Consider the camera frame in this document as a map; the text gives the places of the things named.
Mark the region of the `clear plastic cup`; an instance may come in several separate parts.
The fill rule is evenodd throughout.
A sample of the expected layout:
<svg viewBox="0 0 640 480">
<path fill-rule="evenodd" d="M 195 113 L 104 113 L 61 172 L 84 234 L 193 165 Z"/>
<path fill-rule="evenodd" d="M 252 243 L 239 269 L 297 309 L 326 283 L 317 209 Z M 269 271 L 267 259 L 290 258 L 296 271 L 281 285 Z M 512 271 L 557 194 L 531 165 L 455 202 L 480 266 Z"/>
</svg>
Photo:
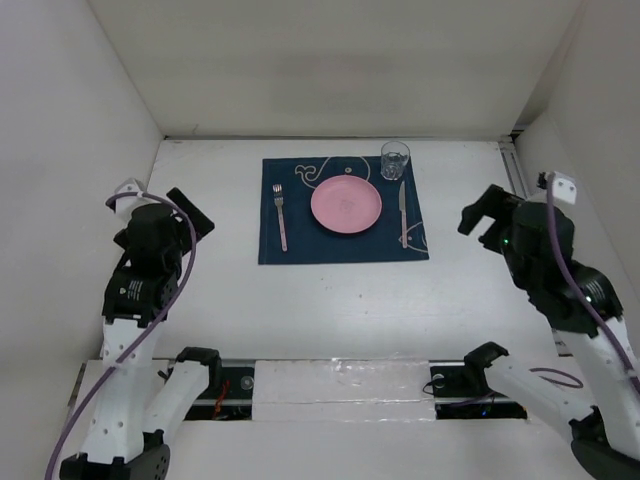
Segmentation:
<svg viewBox="0 0 640 480">
<path fill-rule="evenodd" d="M 388 141 L 381 147 L 381 176 L 385 180 L 399 180 L 410 160 L 409 147 L 401 141 Z"/>
</svg>

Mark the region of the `blue whale placemat cloth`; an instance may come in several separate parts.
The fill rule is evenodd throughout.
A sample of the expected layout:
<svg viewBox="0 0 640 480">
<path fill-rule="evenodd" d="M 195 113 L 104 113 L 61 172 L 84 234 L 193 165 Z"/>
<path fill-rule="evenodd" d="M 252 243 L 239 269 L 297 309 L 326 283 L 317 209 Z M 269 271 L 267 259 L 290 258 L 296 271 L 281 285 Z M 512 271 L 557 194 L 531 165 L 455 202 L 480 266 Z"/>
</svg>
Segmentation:
<svg viewBox="0 0 640 480">
<path fill-rule="evenodd" d="M 262 161 L 260 265 L 313 265 L 422 261 L 429 258 L 413 165 L 399 181 L 385 180 L 378 156 L 266 158 Z M 323 181 L 338 175 L 371 183 L 382 199 L 377 222 L 357 234 L 338 234 L 321 226 L 311 212 L 311 196 Z M 398 191 L 406 185 L 408 248 L 401 245 Z M 288 251 L 281 249 L 272 186 L 281 184 Z"/>
</svg>

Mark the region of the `pink plastic fork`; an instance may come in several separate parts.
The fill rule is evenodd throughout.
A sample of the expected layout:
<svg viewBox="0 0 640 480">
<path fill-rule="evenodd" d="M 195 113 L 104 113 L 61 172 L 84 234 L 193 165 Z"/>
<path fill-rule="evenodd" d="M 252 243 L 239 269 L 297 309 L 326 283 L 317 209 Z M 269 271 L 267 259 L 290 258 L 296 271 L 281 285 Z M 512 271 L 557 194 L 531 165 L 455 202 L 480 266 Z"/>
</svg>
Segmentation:
<svg viewBox="0 0 640 480">
<path fill-rule="evenodd" d="M 274 184 L 272 186 L 273 194 L 274 194 L 274 204 L 277 210 L 278 216 L 278 226 L 279 226 L 279 235 L 281 242 L 281 249 L 283 252 L 288 251 L 288 242 L 286 237 L 286 226 L 284 220 L 284 196 L 283 196 L 283 188 L 281 184 Z"/>
</svg>

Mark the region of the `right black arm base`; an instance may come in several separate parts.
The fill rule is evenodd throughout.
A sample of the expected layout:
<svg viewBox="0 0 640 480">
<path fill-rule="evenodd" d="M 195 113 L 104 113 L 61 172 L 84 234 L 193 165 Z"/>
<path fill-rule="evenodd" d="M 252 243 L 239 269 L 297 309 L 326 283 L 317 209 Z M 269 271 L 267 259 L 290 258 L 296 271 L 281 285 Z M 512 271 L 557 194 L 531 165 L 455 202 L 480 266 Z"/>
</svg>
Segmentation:
<svg viewBox="0 0 640 480">
<path fill-rule="evenodd" d="M 435 400 L 437 420 L 526 420 L 526 409 L 505 395 L 492 390 L 485 370 L 509 352 L 488 342 L 467 353 L 462 360 L 436 360 L 429 363 L 430 378 L 423 393 Z"/>
</svg>

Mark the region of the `pink plastic knife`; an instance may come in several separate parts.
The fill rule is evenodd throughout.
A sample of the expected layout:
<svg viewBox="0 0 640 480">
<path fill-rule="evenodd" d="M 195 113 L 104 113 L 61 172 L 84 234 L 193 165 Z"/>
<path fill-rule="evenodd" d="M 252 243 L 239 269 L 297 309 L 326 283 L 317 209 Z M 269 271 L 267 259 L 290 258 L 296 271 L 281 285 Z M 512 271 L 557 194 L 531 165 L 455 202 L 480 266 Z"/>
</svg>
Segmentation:
<svg viewBox="0 0 640 480">
<path fill-rule="evenodd" d="M 402 181 L 398 191 L 398 207 L 401 217 L 401 245 L 403 249 L 408 248 L 408 228 L 406 214 L 406 185 Z"/>
</svg>

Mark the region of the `pink plastic plate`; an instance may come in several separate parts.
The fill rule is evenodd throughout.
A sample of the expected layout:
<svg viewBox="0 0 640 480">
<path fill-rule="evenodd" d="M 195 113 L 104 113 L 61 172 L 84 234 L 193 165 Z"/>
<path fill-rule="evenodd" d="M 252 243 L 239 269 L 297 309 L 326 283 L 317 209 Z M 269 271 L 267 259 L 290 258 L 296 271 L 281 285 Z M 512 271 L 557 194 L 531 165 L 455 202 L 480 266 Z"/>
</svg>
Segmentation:
<svg viewBox="0 0 640 480">
<path fill-rule="evenodd" d="M 378 190 L 367 180 L 338 175 L 314 190 L 311 212 L 324 228 L 338 234 L 357 234 L 372 227 L 382 212 Z"/>
</svg>

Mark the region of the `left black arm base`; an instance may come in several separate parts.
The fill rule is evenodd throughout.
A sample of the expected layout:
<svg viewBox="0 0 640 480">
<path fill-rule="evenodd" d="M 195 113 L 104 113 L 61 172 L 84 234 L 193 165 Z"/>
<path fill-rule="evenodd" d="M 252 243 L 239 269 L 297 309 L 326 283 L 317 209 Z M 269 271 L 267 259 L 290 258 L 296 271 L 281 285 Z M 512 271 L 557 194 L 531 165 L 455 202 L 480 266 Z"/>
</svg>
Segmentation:
<svg viewBox="0 0 640 480">
<path fill-rule="evenodd" d="M 186 421 L 244 421 L 252 418 L 254 360 L 222 360 L 217 350 L 186 348 L 158 370 L 157 375 L 167 383 L 176 363 L 184 361 L 205 365 L 211 381 L 187 411 Z"/>
</svg>

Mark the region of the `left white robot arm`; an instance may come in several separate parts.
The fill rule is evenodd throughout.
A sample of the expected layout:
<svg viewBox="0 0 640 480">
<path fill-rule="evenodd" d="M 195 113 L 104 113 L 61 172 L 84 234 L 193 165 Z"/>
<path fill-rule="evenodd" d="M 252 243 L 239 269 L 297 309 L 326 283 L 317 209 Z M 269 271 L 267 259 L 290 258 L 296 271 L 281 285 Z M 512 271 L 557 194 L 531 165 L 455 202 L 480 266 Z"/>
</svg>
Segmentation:
<svg viewBox="0 0 640 480">
<path fill-rule="evenodd" d="M 170 443 L 189 409 L 199 395 L 223 388 L 219 352 L 187 347 L 151 392 L 162 326 L 214 223 L 179 189 L 160 197 L 135 179 L 106 205 L 127 224 L 114 238 L 122 256 L 104 293 L 103 373 L 64 426 L 48 479 L 165 478 Z"/>
</svg>

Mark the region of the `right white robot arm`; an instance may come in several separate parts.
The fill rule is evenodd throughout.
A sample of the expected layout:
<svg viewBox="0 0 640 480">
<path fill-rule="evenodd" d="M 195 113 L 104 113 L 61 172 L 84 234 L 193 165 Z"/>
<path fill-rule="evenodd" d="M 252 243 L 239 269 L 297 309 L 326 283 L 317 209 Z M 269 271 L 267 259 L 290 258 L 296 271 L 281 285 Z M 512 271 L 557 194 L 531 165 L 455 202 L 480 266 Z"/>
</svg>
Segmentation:
<svg viewBox="0 0 640 480">
<path fill-rule="evenodd" d="M 504 258 L 514 285 L 567 347 L 591 400 L 552 385 L 495 342 L 465 356 L 465 375 L 479 391 L 506 396 L 552 428 L 592 478 L 636 479 L 639 359 L 612 283 L 573 258 L 575 227 L 555 204 L 561 191 L 573 188 L 552 180 L 546 201 L 535 202 L 491 185 L 463 209 L 458 231 L 468 235 L 482 218 L 492 219 L 480 243 Z"/>
</svg>

